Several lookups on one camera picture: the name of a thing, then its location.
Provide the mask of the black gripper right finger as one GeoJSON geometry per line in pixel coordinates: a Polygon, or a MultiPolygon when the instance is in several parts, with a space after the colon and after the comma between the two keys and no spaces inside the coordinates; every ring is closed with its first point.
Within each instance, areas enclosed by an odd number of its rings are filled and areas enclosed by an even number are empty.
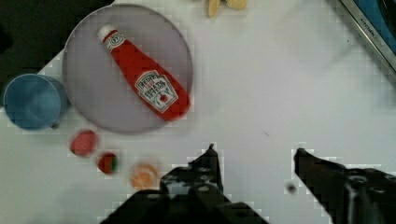
{"type": "Polygon", "coordinates": [[[330,215],[333,224],[396,224],[396,180],[375,168],[347,168],[303,148],[294,173],[330,215]]]}

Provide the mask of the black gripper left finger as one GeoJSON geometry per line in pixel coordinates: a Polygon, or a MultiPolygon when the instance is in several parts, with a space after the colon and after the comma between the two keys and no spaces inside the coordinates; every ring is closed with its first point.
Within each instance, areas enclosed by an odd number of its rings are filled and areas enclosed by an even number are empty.
{"type": "Polygon", "coordinates": [[[269,224],[245,203],[223,193],[219,155],[208,150],[160,179],[158,189],[139,190],[100,224],[269,224]]]}

